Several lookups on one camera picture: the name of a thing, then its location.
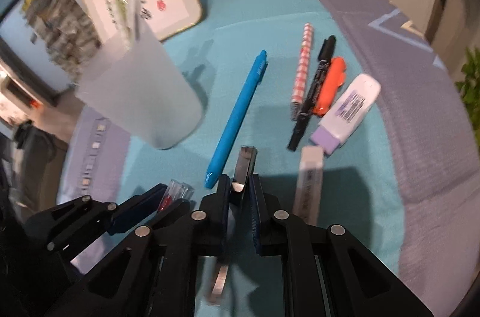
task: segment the turquoise cloth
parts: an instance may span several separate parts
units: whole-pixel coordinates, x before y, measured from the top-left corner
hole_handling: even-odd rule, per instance
[[[239,149],[258,149],[255,172],[264,189],[279,197],[287,210],[293,204],[301,147],[309,144],[314,117],[299,149],[286,149],[293,123],[290,96],[305,23],[314,27],[313,63],[323,39],[335,35],[335,54],[344,57],[344,89],[362,73],[361,67],[330,13],[318,0],[201,0],[205,19],[165,42],[176,65],[186,75],[205,106],[201,126],[173,149],[155,150],[133,137],[125,161],[117,202],[157,183],[177,179],[195,188],[196,206],[204,195],[208,162],[251,65],[259,52],[268,53],[265,77],[257,88],[224,173],[233,175]],[[233,248],[234,263],[221,308],[205,305],[197,296],[197,315],[283,315],[279,257],[255,255],[248,213]],[[345,145],[325,159],[318,225],[340,223],[393,272],[404,234],[404,209],[398,193],[389,141],[380,112],[373,106]],[[211,259],[203,267],[203,286]]]

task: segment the metal clip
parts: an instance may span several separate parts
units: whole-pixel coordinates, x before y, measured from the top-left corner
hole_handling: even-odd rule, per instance
[[[230,207],[227,230],[227,241],[233,236],[235,226],[238,221],[239,214],[242,210],[243,195],[245,192],[245,185],[248,182],[251,174],[254,171],[255,160],[257,157],[257,149],[252,146],[242,146],[238,154],[237,165],[235,166],[235,173],[232,182],[232,190],[230,192]],[[229,270],[229,247],[224,256],[219,256],[215,262],[212,273],[212,282],[210,291],[206,298],[207,302],[212,305],[220,305],[222,293],[227,280],[227,273]]]
[[[232,188],[235,192],[242,192],[245,188],[245,184],[253,172],[256,157],[257,149],[253,146],[241,147],[232,182]]]

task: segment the red and white checkered pen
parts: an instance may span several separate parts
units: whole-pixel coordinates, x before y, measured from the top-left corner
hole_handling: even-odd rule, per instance
[[[310,64],[311,42],[314,36],[314,28],[310,23],[305,24],[303,28],[303,38],[301,42],[300,57],[298,59],[297,75],[293,85],[293,94],[290,101],[291,118],[297,120],[297,115],[303,104],[305,97],[305,88],[308,79],[308,66]]]

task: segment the orange highlighter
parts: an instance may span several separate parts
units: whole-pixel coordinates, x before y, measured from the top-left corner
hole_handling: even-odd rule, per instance
[[[317,104],[313,109],[315,115],[323,116],[330,109],[338,88],[345,82],[345,69],[347,69],[347,66],[342,57],[335,57],[332,59],[322,89],[318,95]]]

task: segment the blue pen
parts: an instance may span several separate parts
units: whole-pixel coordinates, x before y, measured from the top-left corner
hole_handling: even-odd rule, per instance
[[[206,188],[212,189],[223,171],[225,163],[232,150],[233,143],[235,142],[235,138],[237,138],[240,126],[242,125],[243,118],[247,113],[251,98],[254,96],[255,89],[262,79],[266,65],[267,52],[262,50],[256,57],[255,62],[250,69],[250,73],[245,80],[245,84],[241,89],[240,95],[238,95],[237,102],[233,107],[230,118],[226,123],[222,137],[220,138],[220,141],[218,141],[217,148],[210,160],[207,174],[205,176],[204,187]]]

